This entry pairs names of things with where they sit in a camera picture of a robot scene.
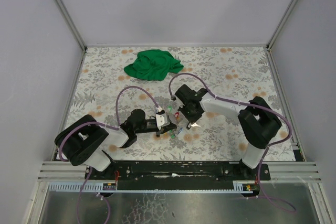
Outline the black key fob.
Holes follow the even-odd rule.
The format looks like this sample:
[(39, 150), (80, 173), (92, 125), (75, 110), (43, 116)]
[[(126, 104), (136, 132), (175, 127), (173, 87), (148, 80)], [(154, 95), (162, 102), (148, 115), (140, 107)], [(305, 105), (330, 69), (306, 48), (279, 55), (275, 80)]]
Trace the black key fob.
[(186, 129), (189, 130), (191, 127), (192, 127), (192, 124), (191, 124), (191, 122), (189, 122), (186, 126)]

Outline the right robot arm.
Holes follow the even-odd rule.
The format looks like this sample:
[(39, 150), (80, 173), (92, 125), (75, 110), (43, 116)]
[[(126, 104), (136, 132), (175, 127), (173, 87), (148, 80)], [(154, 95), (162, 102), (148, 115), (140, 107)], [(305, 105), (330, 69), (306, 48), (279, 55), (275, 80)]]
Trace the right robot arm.
[(205, 88), (195, 91), (184, 84), (172, 95), (172, 99), (180, 101), (178, 111), (192, 124), (205, 112), (236, 120), (248, 141), (241, 162), (250, 169), (259, 165), (269, 142), (282, 127), (279, 116), (261, 97), (254, 97), (249, 103), (242, 104), (212, 95)]

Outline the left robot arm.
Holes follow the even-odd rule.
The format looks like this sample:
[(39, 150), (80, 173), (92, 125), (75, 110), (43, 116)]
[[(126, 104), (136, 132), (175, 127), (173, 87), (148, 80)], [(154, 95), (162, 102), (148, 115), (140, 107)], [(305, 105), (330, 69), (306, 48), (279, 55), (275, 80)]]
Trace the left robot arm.
[(85, 164), (103, 172), (113, 163), (103, 145), (128, 148), (137, 141), (139, 134), (155, 133), (158, 137), (176, 129), (176, 117), (164, 110), (147, 119), (143, 110), (135, 109), (119, 127), (97, 122), (87, 114), (59, 133), (55, 145), (60, 160), (70, 162), (72, 166)]

